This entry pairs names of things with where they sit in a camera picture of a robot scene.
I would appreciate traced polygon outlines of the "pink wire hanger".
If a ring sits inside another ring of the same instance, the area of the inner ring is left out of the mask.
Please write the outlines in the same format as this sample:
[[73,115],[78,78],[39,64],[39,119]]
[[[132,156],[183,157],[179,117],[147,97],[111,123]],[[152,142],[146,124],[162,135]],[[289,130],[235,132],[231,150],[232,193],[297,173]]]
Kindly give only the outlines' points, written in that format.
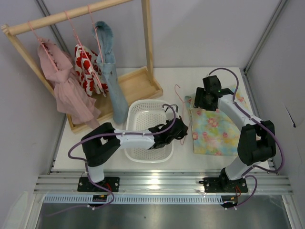
[[175,94],[177,95],[178,99],[180,100],[180,102],[182,103],[182,111],[181,111],[181,117],[182,117],[182,120],[184,122],[186,121],[189,121],[188,123],[188,130],[186,131],[187,133],[189,133],[189,130],[190,130],[190,126],[191,126],[191,122],[189,120],[189,118],[187,118],[187,120],[185,120],[185,110],[186,110],[186,101],[185,101],[185,98],[184,96],[182,96],[180,93],[179,93],[179,90],[181,89],[180,85],[178,84],[175,84],[174,85],[174,91],[175,91]]

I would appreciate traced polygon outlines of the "floral pastel skirt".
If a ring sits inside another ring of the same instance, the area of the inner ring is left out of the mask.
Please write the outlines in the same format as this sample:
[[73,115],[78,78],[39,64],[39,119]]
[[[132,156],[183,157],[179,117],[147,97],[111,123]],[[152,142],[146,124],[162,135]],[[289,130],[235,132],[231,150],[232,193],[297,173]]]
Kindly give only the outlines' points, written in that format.
[[193,136],[193,152],[210,156],[237,156],[240,131],[222,111],[194,108],[195,94],[184,97]]

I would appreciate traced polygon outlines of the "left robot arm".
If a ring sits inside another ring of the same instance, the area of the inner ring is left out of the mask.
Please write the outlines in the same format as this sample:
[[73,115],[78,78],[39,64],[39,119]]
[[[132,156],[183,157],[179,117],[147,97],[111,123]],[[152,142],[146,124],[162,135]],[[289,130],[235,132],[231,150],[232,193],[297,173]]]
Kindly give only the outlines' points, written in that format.
[[82,150],[86,157],[86,167],[91,181],[104,180],[105,162],[120,149],[140,148],[155,150],[180,140],[187,135],[188,127],[180,117],[167,120],[165,124],[148,128],[142,132],[124,132],[115,129],[107,122],[91,131],[81,139]]

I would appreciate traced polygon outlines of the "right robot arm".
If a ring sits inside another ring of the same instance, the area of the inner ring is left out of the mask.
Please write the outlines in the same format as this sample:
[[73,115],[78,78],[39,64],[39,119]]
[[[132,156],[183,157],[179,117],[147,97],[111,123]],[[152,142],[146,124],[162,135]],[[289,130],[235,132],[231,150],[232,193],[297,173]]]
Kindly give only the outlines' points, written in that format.
[[216,75],[203,78],[203,85],[196,89],[194,107],[224,112],[240,131],[240,137],[236,159],[218,177],[206,177],[201,184],[207,193],[233,193],[237,188],[247,192],[246,175],[276,154],[274,124],[250,115],[229,88],[222,88]]

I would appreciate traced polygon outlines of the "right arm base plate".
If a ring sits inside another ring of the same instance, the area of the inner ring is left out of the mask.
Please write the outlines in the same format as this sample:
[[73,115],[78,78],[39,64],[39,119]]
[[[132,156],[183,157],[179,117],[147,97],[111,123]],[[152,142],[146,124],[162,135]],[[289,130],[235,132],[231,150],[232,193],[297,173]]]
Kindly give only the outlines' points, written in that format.
[[199,181],[207,193],[247,193],[248,187],[244,178],[227,180],[220,177],[205,177]]

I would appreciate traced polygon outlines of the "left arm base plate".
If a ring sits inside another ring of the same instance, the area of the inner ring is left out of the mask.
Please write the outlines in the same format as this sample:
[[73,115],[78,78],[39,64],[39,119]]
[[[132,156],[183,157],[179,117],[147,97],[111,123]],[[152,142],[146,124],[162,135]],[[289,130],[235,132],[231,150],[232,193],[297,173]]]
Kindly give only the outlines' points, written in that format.
[[108,189],[111,192],[118,192],[120,186],[120,178],[119,177],[105,177],[105,179],[101,182],[96,183],[96,185],[92,184],[87,177],[80,177],[78,182],[77,191],[78,192],[103,192],[104,190],[97,187],[101,186],[103,188]]

